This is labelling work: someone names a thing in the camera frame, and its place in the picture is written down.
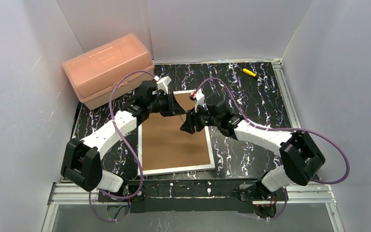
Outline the white picture frame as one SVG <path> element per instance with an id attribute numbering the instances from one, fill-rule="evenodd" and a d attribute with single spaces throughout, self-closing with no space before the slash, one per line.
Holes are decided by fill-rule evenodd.
<path id="1" fill-rule="evenodd" d="M 145 176 L 215 168 L 210 130 L 181 131 L 179 116 L 151 114 L 138 127 L 138 157 Z"/>

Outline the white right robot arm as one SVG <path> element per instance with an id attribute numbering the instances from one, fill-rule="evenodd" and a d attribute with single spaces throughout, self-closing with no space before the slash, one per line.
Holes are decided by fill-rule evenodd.
<path id="1" fill-rule="evenodd" d="M 233 114 L 223 101 L 188 110 L 180 130 L 194 134 L 205 127 L 216 127 L 226 137 L 253 143 L 280 157 L 281 166 L 266 172 L 253 186 L 253 192 L 263 196 L 291 184 L 307 185 L 326 162 L 309 133 L 261 130 Z"/>

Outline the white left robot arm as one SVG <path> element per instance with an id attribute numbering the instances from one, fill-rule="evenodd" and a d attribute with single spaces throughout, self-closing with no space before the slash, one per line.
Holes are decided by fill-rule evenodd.
<path id="1" fill-rule="evenodd" d="M 101 160 L 122 135 L 137 129 L 150 114 L 178 116 L 185 113 L 168 89 L 170 82 L 168 76 L 143 81 L 110 121 L 81 140 L 71 139 L 65 149 L 62 177 L 88 192 L 93 189 L 119 192 L 124 179 L 104 170 Z"/>

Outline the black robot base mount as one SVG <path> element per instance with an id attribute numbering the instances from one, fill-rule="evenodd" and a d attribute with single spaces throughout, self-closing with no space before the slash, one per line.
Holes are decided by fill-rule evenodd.
<path id="1" fill-rule="evenodd" d="M 278 203 L 286 200 L 279 189 L 268 196 L 256 190 L 256 179 L 145 180 L 139 193 L 130 199 L 130 212 L 236 211 L 258 212 L 270 217 Z"/>

